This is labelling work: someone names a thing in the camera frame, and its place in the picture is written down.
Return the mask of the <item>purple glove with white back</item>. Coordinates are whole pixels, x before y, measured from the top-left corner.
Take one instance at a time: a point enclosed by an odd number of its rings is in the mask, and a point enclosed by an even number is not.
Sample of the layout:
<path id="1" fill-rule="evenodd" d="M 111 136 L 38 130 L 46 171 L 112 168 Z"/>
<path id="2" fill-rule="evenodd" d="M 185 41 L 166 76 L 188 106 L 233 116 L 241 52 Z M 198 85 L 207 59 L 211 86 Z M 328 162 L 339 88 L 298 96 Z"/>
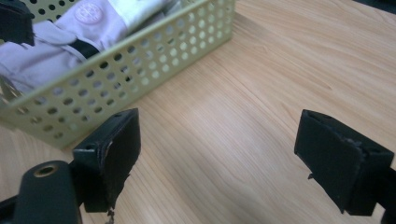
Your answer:
<path id="1" fill-rule="evenodd" d="M 79 0 L 55 22 L 34 25 L 33 46 L 0 46 L 0 83 L 19 92 L 39 88 L 110 49 L 173 0 Z"/>

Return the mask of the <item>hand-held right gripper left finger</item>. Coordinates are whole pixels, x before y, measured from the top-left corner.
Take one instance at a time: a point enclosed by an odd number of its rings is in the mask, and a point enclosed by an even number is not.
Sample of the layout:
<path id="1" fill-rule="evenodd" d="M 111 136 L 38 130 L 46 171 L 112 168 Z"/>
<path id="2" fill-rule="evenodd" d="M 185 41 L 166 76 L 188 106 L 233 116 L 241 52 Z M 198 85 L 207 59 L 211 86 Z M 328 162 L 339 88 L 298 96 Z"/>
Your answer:
<path id="1" fill-rule="evenodd" d="M 139 111 L 109 117 L 73 149 L 78 203 L 89 213 L 113 209 L 140 152 Z"/>

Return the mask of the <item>light green perforated plastic basket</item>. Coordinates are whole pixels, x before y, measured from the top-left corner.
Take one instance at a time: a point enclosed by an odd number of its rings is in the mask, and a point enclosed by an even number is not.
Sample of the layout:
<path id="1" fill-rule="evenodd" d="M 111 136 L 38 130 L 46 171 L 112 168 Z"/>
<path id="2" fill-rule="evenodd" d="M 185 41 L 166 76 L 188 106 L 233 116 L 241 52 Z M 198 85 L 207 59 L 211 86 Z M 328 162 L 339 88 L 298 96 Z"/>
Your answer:
<path id="1" fill-rule="evenodd" d="M 0 95 L 0 126 L 66 147 L 231 38 L 235 0 L 181 5 L 44 87 Z"/>

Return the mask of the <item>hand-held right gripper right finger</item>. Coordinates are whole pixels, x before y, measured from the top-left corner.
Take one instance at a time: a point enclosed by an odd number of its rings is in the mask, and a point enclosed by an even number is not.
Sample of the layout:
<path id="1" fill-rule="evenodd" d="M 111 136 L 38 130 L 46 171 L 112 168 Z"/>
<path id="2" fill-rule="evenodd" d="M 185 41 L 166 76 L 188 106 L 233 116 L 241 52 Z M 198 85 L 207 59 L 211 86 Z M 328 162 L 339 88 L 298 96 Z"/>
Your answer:
<path id="1" fill-rule="evenodd" d="M 394 153 L 341 121 L 303 110 L 294 153 L 341 212 L 370 216 L 377 204 L 394 215 Z"/>

